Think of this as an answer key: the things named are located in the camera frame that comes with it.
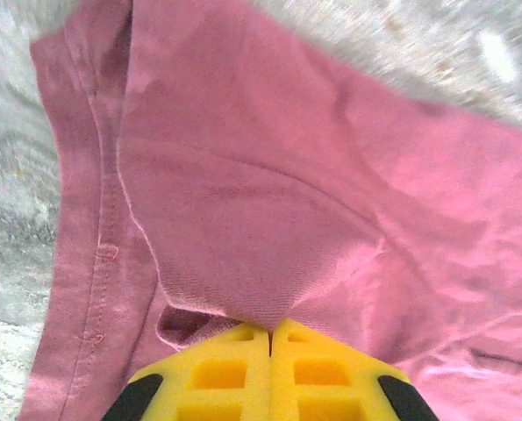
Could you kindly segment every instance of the black rubber tip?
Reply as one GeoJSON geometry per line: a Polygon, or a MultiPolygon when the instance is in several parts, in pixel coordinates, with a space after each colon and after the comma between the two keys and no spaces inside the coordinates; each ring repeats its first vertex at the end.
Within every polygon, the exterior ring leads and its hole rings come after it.
{"type": "Polygon", "coordinates": [[[439,421],[414,386],[391,375],[377,379],[399,421],[439,421]]]}
{"type": "Polygon", "coordinates": [[[101,421],[140,421],[162,382],[161,375],[147,375],[128,384],[101,421]]]}

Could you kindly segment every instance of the gray ground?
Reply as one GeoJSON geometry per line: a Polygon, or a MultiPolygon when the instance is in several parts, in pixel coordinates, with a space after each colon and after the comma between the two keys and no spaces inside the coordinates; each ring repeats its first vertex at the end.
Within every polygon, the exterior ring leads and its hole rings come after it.
{"type": "MultiPolygon", "coordinates": [[[[52,280],[60,184],[28,43],[76,0],[0,0],[0,420],[18,414],[52,280]]],[[[522,127],[522,0],[257,0],[408,95],[522,127]]]]}

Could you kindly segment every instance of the pink fabric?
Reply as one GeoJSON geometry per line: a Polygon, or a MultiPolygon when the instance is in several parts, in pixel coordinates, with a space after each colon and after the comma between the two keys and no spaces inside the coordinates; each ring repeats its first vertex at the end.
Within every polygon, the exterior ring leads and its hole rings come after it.
{"type": "Polygon", "coordinates": [[[522,132],[237,0],[87,0],[32,57],[62,206],[19,419],[99,419],[138,368],[294,318],[440,419],[522,420],[522,132]]]}

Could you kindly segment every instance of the pink t-shirt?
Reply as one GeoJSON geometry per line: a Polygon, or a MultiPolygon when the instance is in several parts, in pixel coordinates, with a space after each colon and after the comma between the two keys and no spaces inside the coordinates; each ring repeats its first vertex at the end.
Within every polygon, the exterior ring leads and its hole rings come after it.
{"type": "Polygon", "coordinates": [[[86,0],[32,46],[61,165],[20,420],[293,318],[440,419],[522,420],[522,132],[408,99],[239,0],[86,0]]]}

